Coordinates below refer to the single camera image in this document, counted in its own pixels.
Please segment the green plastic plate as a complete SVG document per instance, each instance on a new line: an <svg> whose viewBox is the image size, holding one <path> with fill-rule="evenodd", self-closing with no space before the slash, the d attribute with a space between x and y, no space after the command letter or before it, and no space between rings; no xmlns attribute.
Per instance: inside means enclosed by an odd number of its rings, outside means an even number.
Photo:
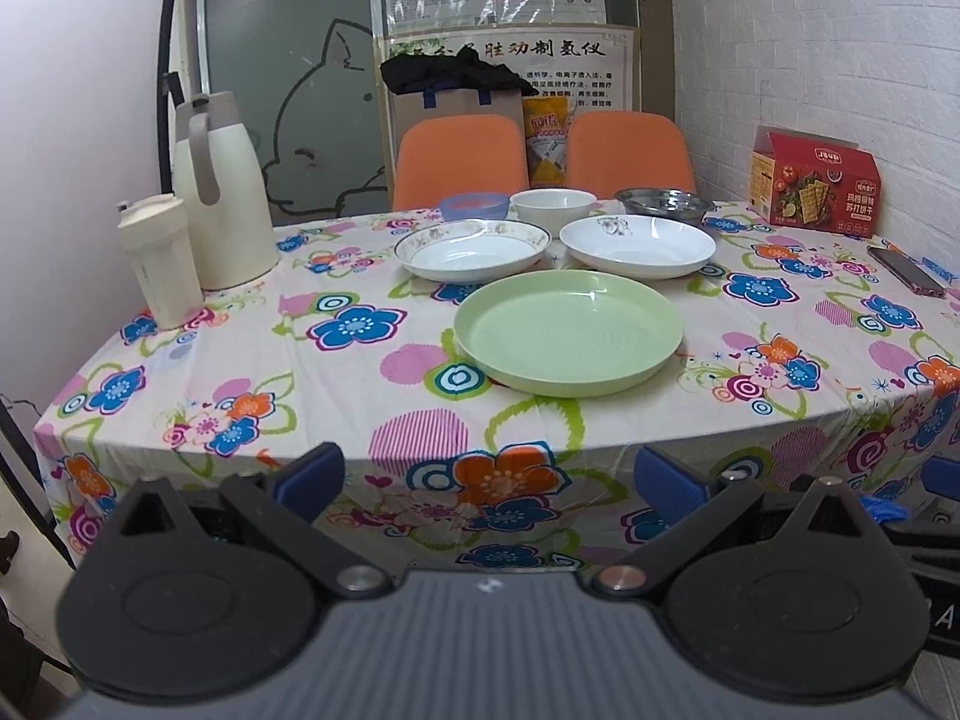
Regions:
<svg viewBox="0 0 960 720"><path fill-rule="evenodd" d="M455 343L501 385L553 398L615 395L646 382L683 340L675 307L646 284L583 270L487 284L455 311Z"/></svg>

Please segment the white plate with flower print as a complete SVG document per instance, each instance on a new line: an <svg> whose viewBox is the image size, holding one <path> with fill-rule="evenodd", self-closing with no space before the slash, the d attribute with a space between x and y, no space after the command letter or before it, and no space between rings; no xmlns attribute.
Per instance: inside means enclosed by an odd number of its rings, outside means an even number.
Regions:
<svg viewBox="0 0 960 720"><path fill-rule="evenodd" d="M590 216L565 224L560 242L594 270L640 281L692 275L716 254L708 232L654 216Z"/></svg>

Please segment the white plate with floral rim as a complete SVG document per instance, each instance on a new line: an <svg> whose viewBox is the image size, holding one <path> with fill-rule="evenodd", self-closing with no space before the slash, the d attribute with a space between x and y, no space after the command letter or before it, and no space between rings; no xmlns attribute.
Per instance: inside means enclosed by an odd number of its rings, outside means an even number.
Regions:
<svg viewBox="0 0 960 720"><path fill-rule="evenodd" d="M410 232L394 257L414 277L443 284L485 284L535 265L551 244L550 232L514 220L438 223Z"/></svg>

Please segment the stainless steel bowl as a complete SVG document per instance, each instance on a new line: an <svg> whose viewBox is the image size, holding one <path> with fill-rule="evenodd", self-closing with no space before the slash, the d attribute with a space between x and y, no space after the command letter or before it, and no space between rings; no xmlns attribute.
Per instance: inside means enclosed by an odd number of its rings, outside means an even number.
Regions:
<svg viewBox="0 0 960 720"><path fill-rule="evenodd" d="M652 216L698 226L704 216L716 210L711 200L680 188L624 188L615 193L615 200L631 215Z"/></svg>

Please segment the white ceramic bowl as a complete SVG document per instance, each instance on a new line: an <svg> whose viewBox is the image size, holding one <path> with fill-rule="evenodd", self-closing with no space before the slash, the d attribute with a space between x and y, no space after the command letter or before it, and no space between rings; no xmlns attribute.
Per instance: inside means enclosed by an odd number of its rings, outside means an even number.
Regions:
<svg viewBox="0 0 960 720"><path fill-rule="evenodd" d="M543 227L553 239L567 224L589 215L596 203L596 195L576 188L529 188L511 197L517 219Z"/></svg>

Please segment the blue plastic bowl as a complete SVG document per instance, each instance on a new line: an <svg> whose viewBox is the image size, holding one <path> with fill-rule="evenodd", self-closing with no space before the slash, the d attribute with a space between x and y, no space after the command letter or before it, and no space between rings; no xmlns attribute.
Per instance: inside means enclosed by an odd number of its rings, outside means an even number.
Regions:
<svg viewBox="0 0 960 720"><path fill-rule="evenodd" d="M454 195L438 203L446 223L467 220L504 220L508 216L509 197L496 192L469 192Z"/></svg>

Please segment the floral tablecloth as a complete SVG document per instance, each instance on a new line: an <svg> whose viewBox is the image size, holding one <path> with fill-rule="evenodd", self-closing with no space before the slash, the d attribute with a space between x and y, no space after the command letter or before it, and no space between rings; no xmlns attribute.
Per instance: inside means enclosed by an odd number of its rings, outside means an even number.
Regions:
<svg viewBox="0 0 960 720"><path fill-rule="evenodd" d="M34 431L60 535L91 548L137 479L212 488L321 442L347 459L320 525L402 569L601 564L658 533L633 488L643 445L770 488L832 473L921 511L958 454L958 299L916 296L869 244L709 218L716 254L666 281L674 360L612 398L521 394L455 346L467 289L395 260L429 211L300 224L265 277L178 330L132 317Z"/></svg>

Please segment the cream tumbler cup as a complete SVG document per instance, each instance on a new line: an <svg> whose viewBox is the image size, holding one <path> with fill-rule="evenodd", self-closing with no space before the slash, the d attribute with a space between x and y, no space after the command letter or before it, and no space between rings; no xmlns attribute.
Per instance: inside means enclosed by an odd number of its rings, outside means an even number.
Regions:
<svg viewBox="0 0 960 720"><path fill-rule="evenodd" d="M121 203L117 232L158 328L190 322L202 309L203 294L185 203L172 193Z"/></svg>

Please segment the dark smartphone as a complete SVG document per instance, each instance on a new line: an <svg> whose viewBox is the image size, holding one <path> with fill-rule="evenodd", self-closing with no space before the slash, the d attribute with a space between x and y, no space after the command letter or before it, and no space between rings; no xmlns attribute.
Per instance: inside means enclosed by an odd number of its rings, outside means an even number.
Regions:
<svg viewBox="0 0 960 720"><path fill-rule="evenodd" d="M910 257L900 250L884 249L884 247L869 247L867 254L882 265L885 270L901 281L912 293L928 298L943 298L946 290L931 275L928 275L921 266L916 265Z"/></svg>

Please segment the cream thermos jug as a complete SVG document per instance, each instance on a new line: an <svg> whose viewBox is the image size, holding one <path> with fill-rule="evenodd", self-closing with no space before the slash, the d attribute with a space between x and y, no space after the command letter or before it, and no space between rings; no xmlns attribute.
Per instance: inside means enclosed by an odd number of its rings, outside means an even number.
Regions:
<svg viewBox="0 0 960 720"><path fill-rule="evenodd" d="M176 107L172 187L187 211L205 291L236 288L277 265L265 182L233 93L199 94Z"/></svg>

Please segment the red cracker box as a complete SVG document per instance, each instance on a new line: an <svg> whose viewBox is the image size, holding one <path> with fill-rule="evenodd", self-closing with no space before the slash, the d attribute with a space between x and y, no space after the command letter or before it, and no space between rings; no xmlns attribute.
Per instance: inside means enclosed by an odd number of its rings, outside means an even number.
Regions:
<svg viewBox="0 0 960 720"><path fill-rule="evenodd" d="M874 156L854 143L757 128L748 204L768 224L870 238L880 200Z"/></svg>

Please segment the right orange chair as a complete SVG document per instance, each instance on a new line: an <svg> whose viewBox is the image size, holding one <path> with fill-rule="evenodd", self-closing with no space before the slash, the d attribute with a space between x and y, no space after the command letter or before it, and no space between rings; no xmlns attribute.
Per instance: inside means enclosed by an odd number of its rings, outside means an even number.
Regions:
<svg viewBox="0 0 960 720"><path fill-rule="evenodd" d="M565 181L602 200L625 188L697 192L680 128L663 115L628 110L585 112L574 119Z"/></svg>

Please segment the orange chair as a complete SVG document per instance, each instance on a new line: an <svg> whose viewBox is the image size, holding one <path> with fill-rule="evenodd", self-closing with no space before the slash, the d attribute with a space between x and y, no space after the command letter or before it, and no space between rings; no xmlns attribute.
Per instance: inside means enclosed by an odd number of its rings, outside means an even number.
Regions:
<svg viewBox="0 0 960 720"><path fill-rule="evenodd" d="M625 188L697 192L680 128L663 115L628 110L585 112L574 119L565 181L602 200Z"/></svg>
<svg viewBox="0 0 960 720"><path fill-rule="evenodd" d="M395 163L391 208L436 208L462 193L514 195L529 187L521 129L496 114L449 115L405 133Z"/></svg>

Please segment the left orange chair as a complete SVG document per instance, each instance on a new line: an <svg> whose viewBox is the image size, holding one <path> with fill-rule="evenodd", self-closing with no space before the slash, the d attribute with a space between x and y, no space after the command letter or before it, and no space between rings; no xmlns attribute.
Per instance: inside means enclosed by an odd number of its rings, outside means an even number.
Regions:
<svg viewBox="0 0 960 720"><path fill-rule="evenodd" d="M496 114L449 115L405 133L395 163L391 208L436 208L462 193L514 195L529 187L521 129Z"/></svg>

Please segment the yellow snack bag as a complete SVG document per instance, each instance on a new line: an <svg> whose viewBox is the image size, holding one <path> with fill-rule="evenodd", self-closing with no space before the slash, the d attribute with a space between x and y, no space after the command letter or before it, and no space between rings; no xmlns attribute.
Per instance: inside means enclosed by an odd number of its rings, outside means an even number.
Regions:
<svg viewBox="0 0 960 720"><path fill-rule="evenodd" d="M534 188L565 183L568 99L535 96L523 99L527 172Z"/></svg>

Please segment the cardboard box with blue tape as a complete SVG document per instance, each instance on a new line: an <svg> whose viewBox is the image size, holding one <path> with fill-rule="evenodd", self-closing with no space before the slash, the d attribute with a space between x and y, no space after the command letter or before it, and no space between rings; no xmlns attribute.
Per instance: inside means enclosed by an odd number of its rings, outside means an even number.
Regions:
<svg viewBox="0 0 960 720"><path fill-rule="evenodd" d="M500 115L509 119L524 135L523 95L519 91L441 89L409 94L387 94L391 122L392 164L397 164L407 132L423 121L449 119L457 115Z"/></svg>

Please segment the white poster with chinese text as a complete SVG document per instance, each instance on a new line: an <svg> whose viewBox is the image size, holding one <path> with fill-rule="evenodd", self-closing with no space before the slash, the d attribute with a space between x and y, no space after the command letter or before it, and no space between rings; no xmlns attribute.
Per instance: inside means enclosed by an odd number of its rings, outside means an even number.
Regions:
<svg viewBox="0 0 960 720"><path fill-rule="evenodd" d="M640 102L640 32L630 26L519 25L459 28L386 37L374 51L378 62L398 54L455 55L470 47L489 64L524 76L537 96L565 96L569 122L588 110L633 110ZM391 122L387 86L382 87L387 142Z"/></svg>

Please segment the black cloth on box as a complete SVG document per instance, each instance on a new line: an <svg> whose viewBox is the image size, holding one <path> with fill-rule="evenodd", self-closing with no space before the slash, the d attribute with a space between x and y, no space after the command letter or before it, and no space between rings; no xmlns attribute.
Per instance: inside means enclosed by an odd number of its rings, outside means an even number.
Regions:
<svg viewBox="0 0 960 720"><path fill-rule="evenodd" d="M381 67L382 83L394 94L423 91L509 91L537 96L539 91L524 76L503 64L489 64L470 47L455 55L398 54Z"/></svg>

